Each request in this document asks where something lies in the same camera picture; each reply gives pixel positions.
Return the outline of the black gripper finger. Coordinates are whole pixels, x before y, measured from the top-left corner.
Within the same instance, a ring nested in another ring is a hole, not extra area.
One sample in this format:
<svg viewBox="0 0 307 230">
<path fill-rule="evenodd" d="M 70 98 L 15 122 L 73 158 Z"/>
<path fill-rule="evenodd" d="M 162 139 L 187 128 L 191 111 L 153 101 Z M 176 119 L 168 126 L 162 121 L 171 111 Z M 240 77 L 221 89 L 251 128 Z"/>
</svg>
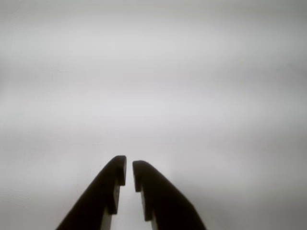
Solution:
<svg viewBox="0 0 307 230">
<path fill-rule="evenodd" d="M 126 156 L 115 156 L 89 184 L 58 230 L 109 230 L 126 181 Z"/>
<path fill-rule="evenodd" d="M 153 230 L 207 229 L 193 204 L 156 168 L 145 161 L 134 161 L 132 168 L 144 220 Z"/>
</svg>

